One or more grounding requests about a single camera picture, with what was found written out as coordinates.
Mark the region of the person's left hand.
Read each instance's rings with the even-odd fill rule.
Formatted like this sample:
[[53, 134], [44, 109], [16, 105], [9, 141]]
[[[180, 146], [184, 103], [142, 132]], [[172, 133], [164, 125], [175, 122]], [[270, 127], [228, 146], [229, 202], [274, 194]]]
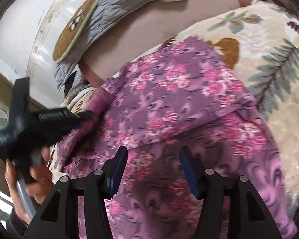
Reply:
[[[27, 184], [25, 190], [27, 194], [34, 198], [38, 204], [42, 204], [46, 196], [49, 194], [49, 191], [53, 188], [54, 183], [52, 182], [53, 174], [47, 168], [47, 162], [50, 157], [50, 150], [48, 147], [43, 147], [41, 150], [42, 164], [32, 166], [30, 168], [30, 175], [35, 180], [34, 183]], [[6, 160], [6, 171], [5, 179], [8, 185], [10, 192], [10, 197], [12, 198], [14, 204], [14, 211], [21, 221], [28, 226], [31, 222], [31, 218], [27, 214], [19, 193], [16, 188], [17, 175], [16, 170], [13, 164]]]

